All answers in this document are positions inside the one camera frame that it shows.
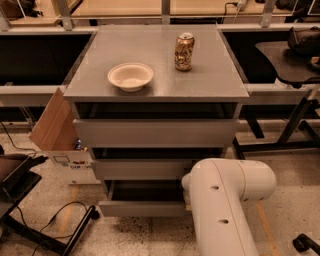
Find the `ceramic bowl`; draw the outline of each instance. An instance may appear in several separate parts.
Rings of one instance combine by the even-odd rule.
[[[123,63],[108,73],[109,82],[126,92],[141,90],[152,77],[153,70],[142,63]]]

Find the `gray cabinet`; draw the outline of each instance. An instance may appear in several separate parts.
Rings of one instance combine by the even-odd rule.
[[[198,48],[193,70],[179,72],[171,57],[176,36],[185,31],[194,33]],[[114,65],[133,59],[155,76],[142,90],[127,93],[105,77]],[[248,97],[235,70],[215,26],[100,28],[64,96],[105,189],[99,203],[105,216],[190,214],[181,178],[198,160],[224,156]]]

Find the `can label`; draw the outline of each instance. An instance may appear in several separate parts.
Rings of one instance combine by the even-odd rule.
[[[178,36],[175,49],[175,67],[180,71],[191,69],[191,57],[195,40],[192,33],[185,32]]]

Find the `cabinet top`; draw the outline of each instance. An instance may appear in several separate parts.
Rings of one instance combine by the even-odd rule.
[[[195,38],[192,69],[175,69],[177,37]],[[108,81],[115,66],[139,62],[154,77],[138,92],[124,92]],[[242,101],[247,90],[215,25],[108,25],[100,27],[64,96],[71,101]]]

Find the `speckled floor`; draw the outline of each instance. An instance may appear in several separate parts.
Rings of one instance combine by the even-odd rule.
[[[262,122],[266,131],[266,139],[263,141],[275,141],[284,125],[285,121]],[[313,126],[319,131],[319,122],[315,122]],[[17,126],[10,128],[9,132],[16,146],[36,148],[30,142],[26,128]],[[245,122],[241,122],[237,138],[240,143],[253,141],[253,135]],[[302,138],[301,132],[295,132],[293,138]],[[13,148],[3,130],[0,130],[0,144],[6,153],[21,152]],[[318,149],[246,154],[247,159],[267,163],[277,177],[276,191],[269,199],[242,204],[261,256],[300,255],[293,248],[292,239],[302,232],[315,241],[320,240],[319,156]],[[228,150],[226,157],[235,158],[232,148]],[[34,167],[33,170],[42,176],[42,180],[22,201],[20,207],[26,223],[34,229],[44,227],[55,212],[70,201],[81,201],[89,206],[97,205],[105,197],[100,185],[68,185],[61,174],[55,171],[51,161]],[[76,227],[83,214],[84,207],[80,204],[69,206],[60,212],[44,233],[54,237],[66,236]],[[13,212],[13,216],[20,218],[17,210]],[[1,256],[31,256],[35,248],[36,244],[12,232],[0,241]],[[38,248],[34,255],[56,254]],[[197,256],[199,253],[191,216],[118,218],[101,215],[98,220],[89,223],[72,255]],[[316,254],[309,250],[302,255]]]

